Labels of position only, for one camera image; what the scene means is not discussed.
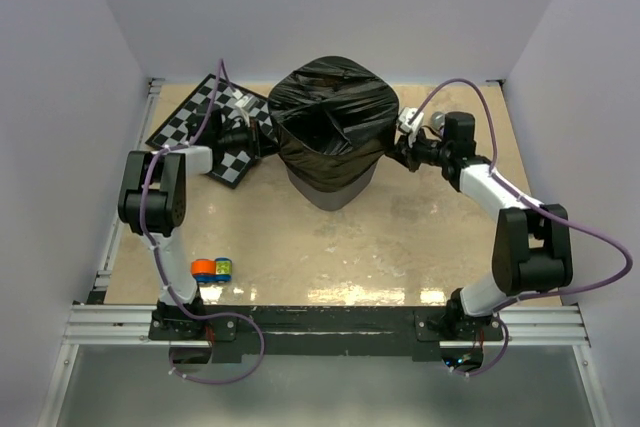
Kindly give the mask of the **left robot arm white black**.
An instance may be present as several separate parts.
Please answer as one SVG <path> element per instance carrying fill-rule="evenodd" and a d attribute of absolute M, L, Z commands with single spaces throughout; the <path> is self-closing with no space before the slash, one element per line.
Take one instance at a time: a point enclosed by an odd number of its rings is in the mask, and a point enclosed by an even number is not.
<path fill-rule="evenodd" d="M 138 235 L 156 265 L 161 292 L 150 332 L 177 339 L 212 338 L 199 286 L 227 283 L 232 261 L 186 260 L 180 227 L 187 213 L 187 179 L 229 167 L 231 155 L 251 165 L 275 154 L 278 146 L 258 121 L 241 114 L 226 119 L 220 109 L 197 113 L 187 136 L 159 151 L 128 154 L 118 199 L 118 216 Z"/>

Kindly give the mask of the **grey plastic trash bin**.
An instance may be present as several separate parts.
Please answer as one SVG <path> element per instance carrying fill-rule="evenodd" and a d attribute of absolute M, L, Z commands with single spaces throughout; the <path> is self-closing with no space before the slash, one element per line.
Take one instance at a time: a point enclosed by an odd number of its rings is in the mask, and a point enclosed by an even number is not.
<path fill-rule="evenodd" d="M 376 168 L 377 164 L 372 164 L 367 171 L 355 179 L 351 184 L 334 192 L 323 192 L 311 187 L 294 174 L 289 168 L 286 169 L 286 173 L 291 184 L 312 205 L 323 211 L 334 212 L 351 203 L 369 186 L 374 177 Z"/>

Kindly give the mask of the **black plastic trash bag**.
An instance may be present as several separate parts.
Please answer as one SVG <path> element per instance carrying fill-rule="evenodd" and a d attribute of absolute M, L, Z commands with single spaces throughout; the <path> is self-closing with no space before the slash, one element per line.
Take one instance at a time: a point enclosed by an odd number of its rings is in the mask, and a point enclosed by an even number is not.
<path fill-rule="evenodd" d="M 267 107 L 286 167 L 311 188 L 330 193 L 392 150 L 400 102 L 366 67 L 325 56 L 277 83 Z"/>

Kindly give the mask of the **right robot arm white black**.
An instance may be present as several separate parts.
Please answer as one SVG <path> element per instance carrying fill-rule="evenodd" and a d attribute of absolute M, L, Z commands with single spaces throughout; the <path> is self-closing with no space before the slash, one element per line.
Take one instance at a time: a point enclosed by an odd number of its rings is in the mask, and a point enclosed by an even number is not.
<path fill-rule="evenodd" d="M 488 158 L 476 152 L 475 118 L 465 112 L 444 116 L 442 133 L 430 139 L 423 115 L 405 108 L 397 119 L 399 139 L 391 158 L 410 171 L 438 167 L 458 192 L 475 201 L 495 221 L 490 272 L 455 290 L 440 318 L 423 320 L 425 331 L 441 339 L 466 340 L 490 322 L 506 301 L 521 294 L 548 293 L 573 279 L 567 212 L 543 204 L 507 181 Z"/>

